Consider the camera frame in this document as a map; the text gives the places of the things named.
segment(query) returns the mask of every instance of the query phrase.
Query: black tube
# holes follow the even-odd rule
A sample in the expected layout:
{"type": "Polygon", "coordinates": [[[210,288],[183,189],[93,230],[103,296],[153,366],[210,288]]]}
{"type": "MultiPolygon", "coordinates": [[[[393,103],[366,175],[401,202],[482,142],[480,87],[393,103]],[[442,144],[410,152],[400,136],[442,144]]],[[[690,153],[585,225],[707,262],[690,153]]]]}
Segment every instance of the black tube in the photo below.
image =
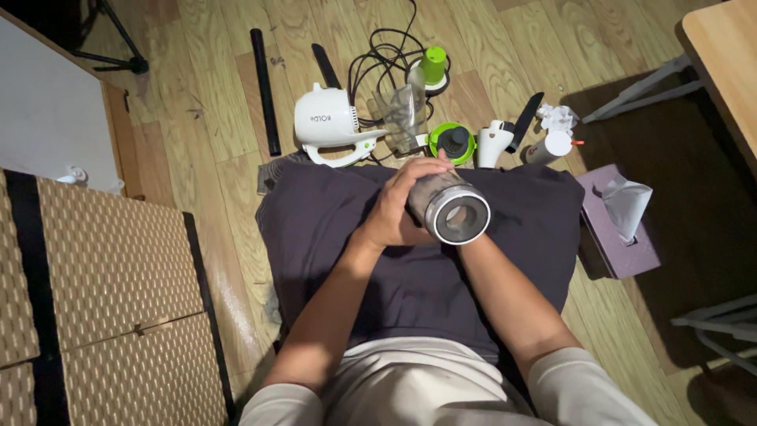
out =
{"type": "Polygon", "coordinates": [[[250,38],[252,39],[252,49],[255,52],[255,69],[257,70],[257,85],[260,87],[260,103],[263,105],[263,119],[266,121],[268,153],[271,157],[278,157],[282,154],[282,147],[279,144],[279,128],[276,126],[276,113],[273,110],[271,82],[268,80],[263,31],[260,31],[259,28],[253,28],[250,30],[250,38]]]}
{"type": "Polygon", "coordinates": [[[121,34],[121,37],[123,37],[123,41],[125,41],[126,44],[129,46],[129,49],[131,49],[134,56],[137,59],[144,59],[142,55],[139,54],[139,50],[137,49],[137,46],[134,45],[134,42],[132,41],[131,37],[129,37],[129,34],[126,32],[126,29],[124,29],[123,25],[121,25],[121,21],[118,20],[118,17],[113,12],[113,9],[107,3],[107,0],[100,0],[100,5],[102,5],[102,8],[105,10],[105,13],[111,18],[111,20],[113,21],[113,25],[116,26],[116,30],[118,30],[118,33],[121,34]]]}

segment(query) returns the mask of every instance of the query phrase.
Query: green filter cap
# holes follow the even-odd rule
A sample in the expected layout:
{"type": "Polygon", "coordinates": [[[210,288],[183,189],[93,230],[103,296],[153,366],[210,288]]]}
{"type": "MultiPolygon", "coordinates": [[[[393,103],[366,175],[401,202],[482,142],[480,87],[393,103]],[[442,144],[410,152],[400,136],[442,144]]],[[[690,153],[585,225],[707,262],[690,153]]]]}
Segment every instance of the green filter cap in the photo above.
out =
{"type": "Polygon", "coordinates": [[[427,86],[439,84],[444,79],[444,62],[447,53],[439,46],[426,49],[421,63],[418,65],[423,70],[427,86]]]}

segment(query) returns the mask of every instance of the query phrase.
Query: purple tissue box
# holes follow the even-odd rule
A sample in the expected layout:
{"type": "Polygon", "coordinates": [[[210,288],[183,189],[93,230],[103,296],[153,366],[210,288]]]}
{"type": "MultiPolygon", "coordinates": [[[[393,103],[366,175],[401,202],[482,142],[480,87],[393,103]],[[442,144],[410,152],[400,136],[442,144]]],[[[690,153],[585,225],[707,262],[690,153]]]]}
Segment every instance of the purple tissue box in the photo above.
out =
{"type": "Polygon", "coordinates": [[[646,234],[643,220],[636,229],[635,243],[626,246],[618,234],[618,228],[607,214],[602,202],[602,191],[618,174],[618,167],[610,164],[575,179],[586,190],[581,215],[591,231],[610,275],[621,279],[657,268],[660,266],[660,260],[646,234]]]}

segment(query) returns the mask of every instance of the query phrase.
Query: white vacuum cleaner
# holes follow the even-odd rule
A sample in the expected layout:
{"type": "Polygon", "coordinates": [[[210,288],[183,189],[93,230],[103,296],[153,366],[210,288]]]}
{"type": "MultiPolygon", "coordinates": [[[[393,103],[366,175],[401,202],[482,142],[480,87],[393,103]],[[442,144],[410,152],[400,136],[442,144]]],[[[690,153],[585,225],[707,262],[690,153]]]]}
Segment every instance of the white vacuum cleaner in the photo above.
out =
{"type": "Polygon", "coordinates": [[[387,130],[356,133],[360,128],[357,111],[350,105],[347,90],[322,88],[313,84],[313,91],[305,93],[294,105],[294,134],[305,152],[316,164],[333,168],[345,167],[367,158],[376,147],[376,139],[387,130]],[[323,158],[319,148],[352,145],[355,151],[342,158],[323,158]]]}

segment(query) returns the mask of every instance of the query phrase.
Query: gray shirt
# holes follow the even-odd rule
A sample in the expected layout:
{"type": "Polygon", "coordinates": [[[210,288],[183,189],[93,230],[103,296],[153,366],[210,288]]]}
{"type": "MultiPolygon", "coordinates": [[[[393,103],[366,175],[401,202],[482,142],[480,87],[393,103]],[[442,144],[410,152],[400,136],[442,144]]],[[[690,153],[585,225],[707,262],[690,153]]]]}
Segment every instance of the gray shirt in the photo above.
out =
{"type": "Polygon", "coordinates": [[[539,418],[493,365],[464,345],[396,337],[348,350],[321,398],[296,384],[264,387],[245,406],[240,425],[655,424],[583,349],[537,361],[528,391],[539,418]]]}

